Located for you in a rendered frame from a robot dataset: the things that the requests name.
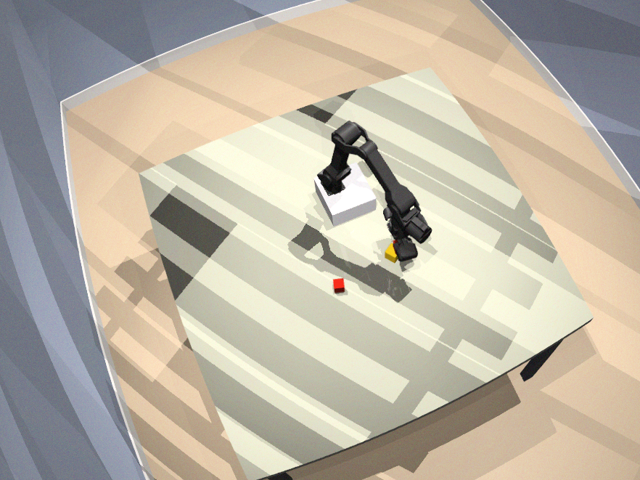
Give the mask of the yellow cube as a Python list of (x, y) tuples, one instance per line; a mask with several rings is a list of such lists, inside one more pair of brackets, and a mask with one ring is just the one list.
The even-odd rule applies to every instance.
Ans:
[(389, 259), (389, 261), (395, 263), (398, 260), (397, 254), (395, 254), (393, 244), (389, 246), (389, 248), (385, 251), (385, 258)]

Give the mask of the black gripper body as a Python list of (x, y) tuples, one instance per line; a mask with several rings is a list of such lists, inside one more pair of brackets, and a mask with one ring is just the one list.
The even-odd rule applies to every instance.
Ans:
[(410, 259), (415, 259), (418, 256), (416, 244), (411, 241), (408, 236), (410, 236), (405, 229), (400, 229), (394, 226), (392, 218), (393, 214), (390, 209), (387, 207), (383, 210), (383, 215), (385, 217), (385, 221), (389, 220), (390, 229), (393, 233), (393, 239), (398, 241), (399, 246), (396, 248), (396, 253), (399, 261), (407, 261)]

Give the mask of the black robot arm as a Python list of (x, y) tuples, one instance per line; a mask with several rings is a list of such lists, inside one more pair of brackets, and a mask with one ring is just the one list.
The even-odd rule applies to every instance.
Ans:
[[(361, 136), (366, 143), (360, 147), (352, 144)], [(351, 175), (352, 168), (348, 165), (349, 154), (358, 155), (364, 159), (377, 181), (385, 191), (387, 207), (393, 214), (395, 227), (403, 229), (410, 237), (423, 243), (431, 235), (432, 229), (420, 213), (421, 209), (414, 194), (396, 179), (383, 157), (377, 150), (377, 145), (368, 138), (364, 128), (356, 122), (347, 121), (332, 133), (332, 142), (335, 144), (331, 163), (317, 177), (328, 196), (345, 190), (342, 180)], [(410, 209), (414, 207), (413, 209)]]

